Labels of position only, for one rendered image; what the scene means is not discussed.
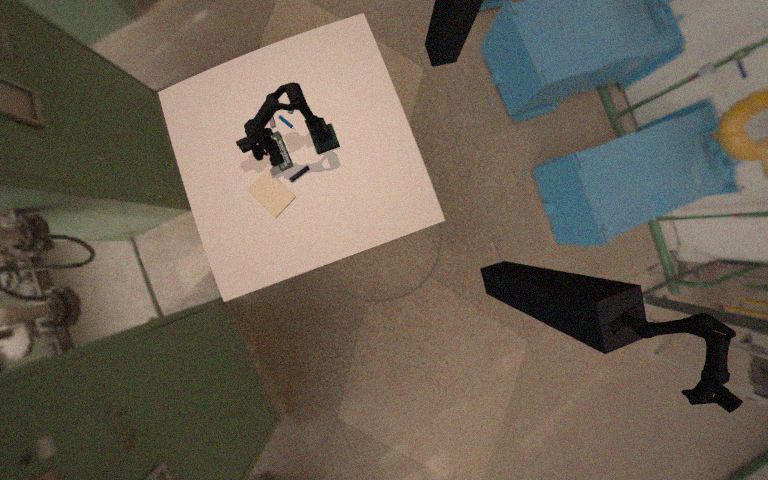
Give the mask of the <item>keyboard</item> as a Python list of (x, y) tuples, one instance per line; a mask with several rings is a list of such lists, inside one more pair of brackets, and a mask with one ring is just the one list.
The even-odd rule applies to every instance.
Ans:
[(284, 163), (279, 165), (279, 169), (281, 171), (284, 171), (284, 170), (287, 170), (287, 169), (293, 167), (294, 164), (293, 164), (293, 162), (292, 162), (292, 160), (291, 160), (291, 158), (290, 158), (290, 156), (289, 156), (289, 154), (287, 152), (287, 147), (284, 144), (284, 141), (283, 141), (283, 139), (281, 137), (281, 133), (279, 131), (276, 131), (276, 132), (273, 132), (273, 135), (270, 135), (270, 136), (271, 136), (272, 139), (274, 139), (274, 140), (276, 139), (277, 140), (277, 142), (278, 142), (277, 145), (278, 145), (279, 149), (281, 150), (281, 154), (283, 155)]

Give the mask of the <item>blue stylus with grey tip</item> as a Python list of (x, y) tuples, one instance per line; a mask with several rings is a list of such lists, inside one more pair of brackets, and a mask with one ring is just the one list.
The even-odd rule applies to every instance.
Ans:
[[(282, 121), (283, 121), (285, 124), (287, 124), (287, 125), (288, 125), (290, 128), (293, 128), (293, 125), (292, 125), (290, 122), (288, 122), (288, 121), (287, 121), (285, 118), (283, 118), (282, 116), (279, 116), (279, 119), (281, 119), (281, 120), (282, 120)], [(295, 128), (293, 128), (293, 129), (295, 129)]]

